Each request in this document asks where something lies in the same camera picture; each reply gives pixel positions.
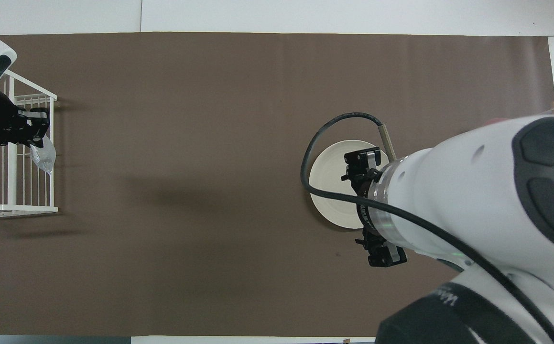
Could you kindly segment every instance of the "round plate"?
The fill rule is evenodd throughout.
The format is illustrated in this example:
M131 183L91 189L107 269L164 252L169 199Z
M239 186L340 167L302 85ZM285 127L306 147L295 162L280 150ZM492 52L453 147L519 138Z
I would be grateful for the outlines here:
M338 192L340 194L351 194L355 192L351 188L350 181L341 181L340 177L347 172L347 164L344 155L349 152L373 148L374 144L359 140L346 140L336 142L326 148L317 157L309 175L310 184L320 190ZM388 157L381 151L381 165L387 165ZM349 202L330 200L311 194L311 199L317 210L327 218L329 222L344 228L362 228L358 218L356 205Z

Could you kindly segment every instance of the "clear plastic bag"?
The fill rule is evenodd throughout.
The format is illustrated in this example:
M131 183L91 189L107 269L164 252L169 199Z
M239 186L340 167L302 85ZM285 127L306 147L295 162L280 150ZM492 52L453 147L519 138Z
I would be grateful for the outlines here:
M30 146L30 157L41 170L51 175L56 163L56 148L48 137L43 137L43 148Z

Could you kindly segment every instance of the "black cable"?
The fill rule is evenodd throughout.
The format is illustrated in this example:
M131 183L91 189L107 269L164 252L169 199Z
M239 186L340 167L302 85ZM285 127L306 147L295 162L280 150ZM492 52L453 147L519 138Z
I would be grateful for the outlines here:
M454 237L444 229L432 224L431 222L424 220L423 218L420 218L417 215L409 213L404 209L400 209L398 207L389 205L387 203L369 200L368 198L364 198L360 196L351 196L349 194L344 194L344 193L336 193L336 192L329 192L325 190L319 190L312 187L309 184L309 177L307 176L308 169L309 169L309 157L310 157L311 151L313 150L313 146L315 145L316 140L318 139L318 137L320 137L323 131L331 127L336 122L339 122L340 120L347 119L347 118L366 118L371 120L375 124L377 124L377 126L382 125L380 120L378 120L374 116L369 115L367 113L344 113L330 120L328 123L324 124L324 126L322 126L321 129L317 131L317 133L313 136L313 139L311 139L311 142L309 143L309 146L307 147L307 150L304 153L303 164L300 168L300 179L305 189L307 189L307 191L309 191L310 193L316 194L317 196L320 196L320 197L331 198L332 200L356 203L359 205L366 205L368 207L373 207L381 211L385 211L387 213L396 215L407 221L410 221L417 226L427 229L428 231L430 231L430 233L436 235L437 237L440 237L445 242L447 242L448 244L451 244L451 246L458 249L464 255L466 255L471 260L473 260L474 263L478 264L478 266L483 268L483 270L485 270L490 276L492 276L493 279L495 279L498 283L500 283L502 287L506 289L506 291L508 291L515 299L517 299L519 303L521 303L521 305L534 318L534 320L536 320L536 322L540 325L540 327L545 331L546 335L548 335L548 337L554 343L554 325L543 314L543 312L534 304L534 302L532 302L530 298L528 298L528 296L526 296L526 294L524 294L522 290L519 289L519 287L517 287L517 285L515 285L515 283L513 283L510 279L508 279L508 277L506 277L498 268L496 268L487 259L485 259L480 253L478 253L475 249L471 248L468 244L466 244L462 240Z

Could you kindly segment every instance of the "white wire rack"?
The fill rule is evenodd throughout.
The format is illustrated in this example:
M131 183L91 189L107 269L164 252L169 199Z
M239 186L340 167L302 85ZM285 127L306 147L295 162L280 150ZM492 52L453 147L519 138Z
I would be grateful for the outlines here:
M15 88L24 95L15 95ZM0 91L14 104L25 109L49 108L50 128L47 132L54 142L54 102L58 96L11 71L0 81ZM0 217L54 213L54 172L40 170L23 144L0 147Z

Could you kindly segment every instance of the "white plate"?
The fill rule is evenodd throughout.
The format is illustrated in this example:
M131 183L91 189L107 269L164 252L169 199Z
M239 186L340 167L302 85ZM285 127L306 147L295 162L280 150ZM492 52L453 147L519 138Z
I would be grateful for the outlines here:
M332 144L321 152L313 163L309 175L310 184L316 189L355 196L355 192L351 188L351 182L340 180L340 177L347 172L344 155L345 153L372 147L375 147L375 145L359 140L346 140ZM381 166L379 167L387 163L388 157L381 151ZM362 228L355 204L330 200L314 194L311 194L311 199L321 215L333 224L344 228Z

